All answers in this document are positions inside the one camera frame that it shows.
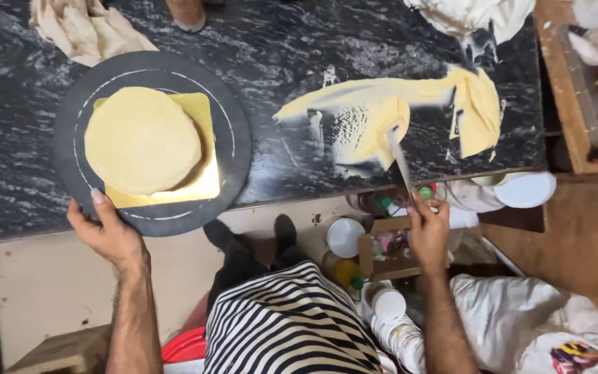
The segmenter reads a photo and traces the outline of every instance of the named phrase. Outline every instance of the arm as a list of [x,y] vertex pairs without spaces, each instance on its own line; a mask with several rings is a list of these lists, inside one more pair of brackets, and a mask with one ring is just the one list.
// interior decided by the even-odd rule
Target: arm
[[85,216],[74,199],[67,216],[80,240],[111,261],[118,273],[106,372],[161,374],[149,252],[142,237],[120,220],[107,196],[96,189],[92,196],[100,222]]
[[[426,370],[430,374],[479,373],[444,268],[449,206],[438,200],[424,202],[420,196],[415,196],[415,200],[417,209],[408,209],[409,241],[421,264],[420,286],[426,303]],[[429,206],[437,208],[437,214]]]

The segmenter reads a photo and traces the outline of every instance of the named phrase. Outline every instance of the black marble countertop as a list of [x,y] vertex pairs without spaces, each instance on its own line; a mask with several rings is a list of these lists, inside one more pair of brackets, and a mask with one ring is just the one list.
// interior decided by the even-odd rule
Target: black marble countertop
[[[295,97],[336,82],[375,77],[441,78],[445,63],[472,67],[461,45],[434,30],[402,0],[233,0],[208,9],[207,26],[187,34],[162,0],[109,1],[160,50],[194,59],[225,81],[248,116],[253,162],[237,206],[317,198],[388,186],[398,176],[349,178],[306,167],[302,140],[271,116]],[[475,60],[506,101],[492,150],[460,159],[450,120],[414,110],[406,136],[417,180],[440,180],[542,166],[545,150],[532,18],[510,41]],[[54,114],[87,71],[29,26],[27,1],[0,0],[0,240],[69,228],[69,197],[53,170]]]

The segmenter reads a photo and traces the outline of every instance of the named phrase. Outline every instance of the black and white striped fabric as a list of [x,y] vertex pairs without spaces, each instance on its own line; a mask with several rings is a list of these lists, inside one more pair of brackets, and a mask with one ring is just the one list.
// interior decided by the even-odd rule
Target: black and white striped fabric
[[379,373],[349,295],[305,261],[216,299],[205,373]]

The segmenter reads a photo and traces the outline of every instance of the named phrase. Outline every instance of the person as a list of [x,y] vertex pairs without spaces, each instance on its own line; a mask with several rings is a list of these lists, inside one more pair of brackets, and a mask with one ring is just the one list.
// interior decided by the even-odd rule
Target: person
[[[162,373],[149,251],[106,195],[94,189],[92,197],[98,221],[74,199],[67,216],[81,241],[112,262],[119,277],[106,372]],[[422,270],[427,372],[477,373],[444,268],[449,207],[415,200],[409,242]],[[205,373],[380,372],[376,344],[353,301],[297,247],[289,217],[274,223],[278,253],[270,269],[222,222],[204,230],[225,254],[207,303]]]

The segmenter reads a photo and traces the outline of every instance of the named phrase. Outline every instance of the hand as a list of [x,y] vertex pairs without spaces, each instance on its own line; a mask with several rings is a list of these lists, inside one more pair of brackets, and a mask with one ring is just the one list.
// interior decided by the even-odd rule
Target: hand
[[[446,265],[446,238],[449,236],[449,204],[441,200],[424,201],[414,194],[416,210],[407,208],[410,217],[409,242],[422,271],[443,271]],[[437,208],[433,213],[430,207]]]
[[92,197],[100,222],[83,214],[73,198],[66,214],[80,240],[112,262],[120,273],[148,267],[150,257],[142,236],[121,221],[112,200],[97,188],[92,190]]

